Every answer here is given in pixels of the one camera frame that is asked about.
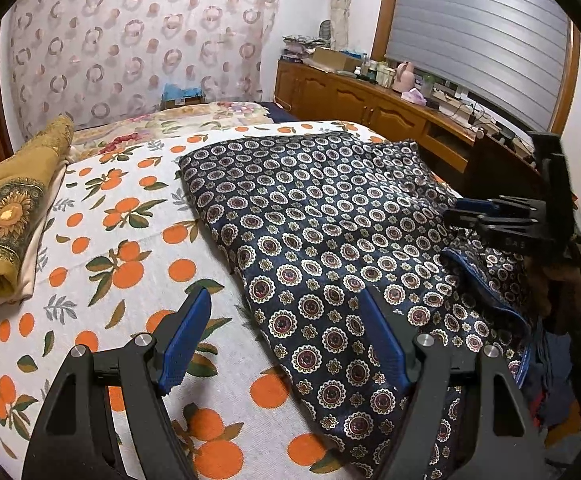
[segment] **bed sheet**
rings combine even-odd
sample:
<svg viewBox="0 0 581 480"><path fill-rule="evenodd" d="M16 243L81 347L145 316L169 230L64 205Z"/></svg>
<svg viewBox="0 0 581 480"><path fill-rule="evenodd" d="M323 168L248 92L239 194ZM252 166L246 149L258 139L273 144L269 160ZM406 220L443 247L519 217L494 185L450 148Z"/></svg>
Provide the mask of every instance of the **bed sheet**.
<svg viewBox="0 0 581 480"><path fill-rule="evenodd" d="M254 102L213 102L171 108L79 130L73 137L70 158L77 162L155 139L276 122L269 114L265 106Z"/></svg>
<svg viewBox="0 0 581 480"><path fill-rule="evenodd" d="M69 166L40 243L34 295L0 307L0 463L13 479L70 348L116 348L151 332L200 280L213 293L212 320L184 382L164 399L200 476L359 478L299 408L176 173L182 154L221 140L342 128L384 140L339 121L264 124L157 139ZM141 479L119 388L110 399L126 469Z"/></svg>

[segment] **mustard yellow blanket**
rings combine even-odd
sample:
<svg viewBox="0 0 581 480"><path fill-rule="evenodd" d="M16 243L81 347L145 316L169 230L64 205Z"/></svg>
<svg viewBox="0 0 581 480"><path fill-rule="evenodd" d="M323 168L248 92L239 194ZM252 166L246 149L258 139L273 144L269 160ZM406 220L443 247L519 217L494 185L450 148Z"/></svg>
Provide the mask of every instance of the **mustard yellow blanket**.
<svg viewBox="0 0 581 480"><path fill-rule="evenodd" d="M38 227L58 192L73 131L72 121L60 116L0 162L0 304L21 293L22 264L26 256L36 257L36 247L28 249L34 238L39 242Z"/></svg>

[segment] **cardboard box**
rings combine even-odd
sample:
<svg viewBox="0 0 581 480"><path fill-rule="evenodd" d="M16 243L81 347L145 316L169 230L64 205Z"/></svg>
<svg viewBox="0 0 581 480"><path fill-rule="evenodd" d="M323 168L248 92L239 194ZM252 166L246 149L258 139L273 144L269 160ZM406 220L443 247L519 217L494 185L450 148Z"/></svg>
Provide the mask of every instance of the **cardboard box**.
<svg viewBox="0 0 581 480"><path fill-rule="evenodd" d="M321 47L315 49L313 60L333 70L346 70L346 72L355 72L355 69L361 65L361 59Z"/></svg>

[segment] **window blind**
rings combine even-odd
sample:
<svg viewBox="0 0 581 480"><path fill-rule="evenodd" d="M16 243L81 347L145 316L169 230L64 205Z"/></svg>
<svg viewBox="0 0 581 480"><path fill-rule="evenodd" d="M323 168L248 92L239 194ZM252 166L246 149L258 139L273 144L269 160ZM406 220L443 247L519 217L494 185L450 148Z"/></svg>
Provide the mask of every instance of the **window blind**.
<svg viewBox="0 0 581 480"><path fill-rule="evenodd" d="M554 0L397 0L386 57L411 61L545 130L567 30Z"/></svg>

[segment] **cabinet door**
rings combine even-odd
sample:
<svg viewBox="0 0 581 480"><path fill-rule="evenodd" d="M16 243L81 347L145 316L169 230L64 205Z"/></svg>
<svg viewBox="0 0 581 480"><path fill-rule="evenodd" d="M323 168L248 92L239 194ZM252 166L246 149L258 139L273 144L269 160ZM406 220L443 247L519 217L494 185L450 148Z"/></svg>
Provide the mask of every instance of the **cabinet door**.
<svg viewBox="0 0 581 480"><path fill-rule="evenodd" d="M275 99L283 108L292 113L292 99L297 85L298 68L292 63L278 62L277 82L275 83Z"/></svg>
<svg viewBox="0 0 581 480"><path fill-rule="evenodd" d="M421 135L426 119L387 100L372 103L368 127L388 140L413 139Z"/></svg>
<svg viewBox="0 0 581 480"><path fill-rule="evenodd" d="M333 88L332 116L329 119L364 124L371 95L354 86L336 82Z"/></svg>
<svg viewBox="0 0 581 480"><path fill-rule="evenodd" d="M304 69L291 113L301 121L322 121L330 118L328 81L324 73Z"/></svg>

